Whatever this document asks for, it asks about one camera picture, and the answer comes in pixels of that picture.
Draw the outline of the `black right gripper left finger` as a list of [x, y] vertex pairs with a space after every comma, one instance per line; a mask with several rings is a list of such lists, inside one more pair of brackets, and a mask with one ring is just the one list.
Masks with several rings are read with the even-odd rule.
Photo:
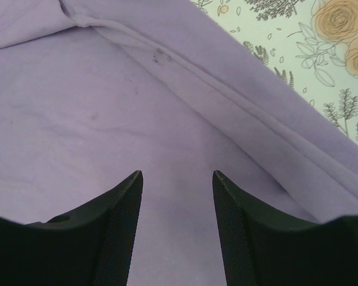
[[0, 217], [0, 285], [126, 285], [143, 175], [47, 222]]

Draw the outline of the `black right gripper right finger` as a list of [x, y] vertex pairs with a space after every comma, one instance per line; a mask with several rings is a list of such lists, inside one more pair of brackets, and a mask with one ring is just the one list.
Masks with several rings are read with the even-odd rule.
[[358, 216], [318, 224], [212, 177], [228, 285], [358, 285]]

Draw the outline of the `floral tablecloth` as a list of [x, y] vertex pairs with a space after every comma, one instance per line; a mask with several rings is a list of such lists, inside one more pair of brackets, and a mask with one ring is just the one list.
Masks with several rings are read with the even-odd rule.
[[358, 145], [358, 1], [194, 1]]

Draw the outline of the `purple t shirt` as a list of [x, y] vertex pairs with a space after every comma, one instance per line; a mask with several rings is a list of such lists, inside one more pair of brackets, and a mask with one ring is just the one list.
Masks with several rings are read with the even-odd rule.
[[225, 285], [211, 175], [302, 219], [358, 215], [358, 146], [189, 1], [0, 1], [0, 215], [135, 170], [130, 285]]

